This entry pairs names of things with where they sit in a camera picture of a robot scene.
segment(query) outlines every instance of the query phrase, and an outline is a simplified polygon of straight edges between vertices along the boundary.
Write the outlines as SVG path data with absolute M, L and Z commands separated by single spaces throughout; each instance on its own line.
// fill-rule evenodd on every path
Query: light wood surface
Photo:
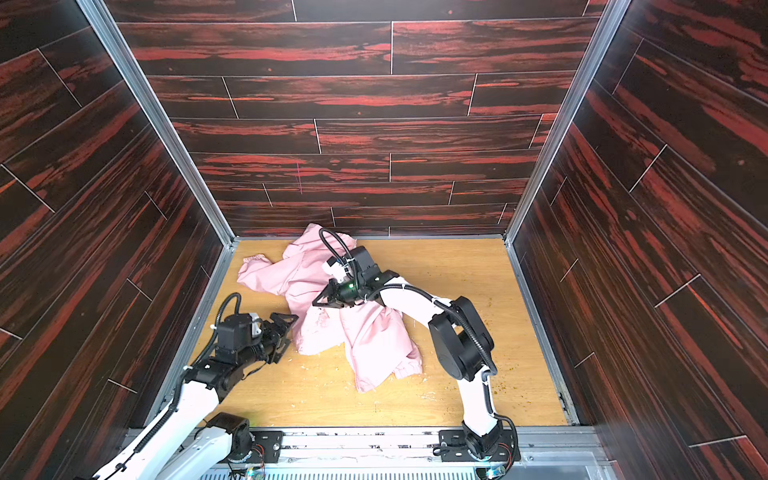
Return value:
M 244 257 L 264 253 L 282 259 L 291 240 L 242 242 L 219 291 L 208 322 L 232 292 L 243 295 L 241 311 L 268 318 L 288 313 L 281 296 L 256 293 L 237 283 Z M 394 270 L 410 283 L 435 295 L 466 296 L 480 313 L 494 341 L 493 359 L 499 374 L 492 378 L 497 411 L 517 425 L 565 425 L 541 349 L 523 304 L 504 244 L 500 239 L 361 240 L 382 270 Z M 233 311 L 234 301 L 225 313 Z M 264 367 L 219 406 L 219 411 L 247 417 L 261 426 L 385 426 L 461 424 L 463 408 L 458 387 L 435 357 L 429 331 L 405 318 L 419 346 L 424 373 L 405 379 L 390 376 L 376 390 L 358 393 L 344 347 L 316 356 L 291 349 L 277 365 Z M 203 331 L 193 358 L 208 340 Z

